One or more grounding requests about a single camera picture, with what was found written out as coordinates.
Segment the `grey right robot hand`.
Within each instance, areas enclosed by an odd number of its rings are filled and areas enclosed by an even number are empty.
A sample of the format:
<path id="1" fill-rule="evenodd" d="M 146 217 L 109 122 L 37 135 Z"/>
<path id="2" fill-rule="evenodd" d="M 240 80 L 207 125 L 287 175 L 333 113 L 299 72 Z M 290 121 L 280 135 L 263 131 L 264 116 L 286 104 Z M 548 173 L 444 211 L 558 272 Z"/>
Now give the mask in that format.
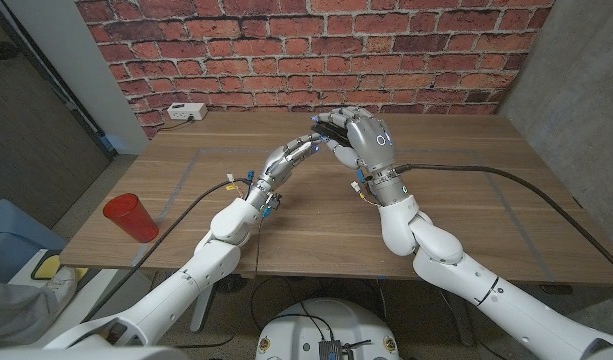
<path id="1" fill-rule="evenodd" d="M 365 182 L 381 206 L 404 202 L 409 209 L 419 208 L 394 168 L 395 148 L 385 121 L 354 106 L 335 108 L 313 119 L 313 131 L 326 138 L 343 165 L 352 170 L 362 167 L 371 176 Z"/>

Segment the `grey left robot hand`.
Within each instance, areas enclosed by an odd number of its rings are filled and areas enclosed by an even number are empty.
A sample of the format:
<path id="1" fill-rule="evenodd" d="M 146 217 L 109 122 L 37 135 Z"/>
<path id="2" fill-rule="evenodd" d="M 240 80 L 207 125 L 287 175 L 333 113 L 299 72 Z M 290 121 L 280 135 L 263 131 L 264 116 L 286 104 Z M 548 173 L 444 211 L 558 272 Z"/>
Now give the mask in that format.
<path id="1" fill-rule="evenodd" d="M 259 210 L 270 198 L 271 193 L 290 178 L 292 170 L 318 151 L 321 142 L 321 135 L 312 133 L 276 148 L 267 158 L 246 202 Z"/>

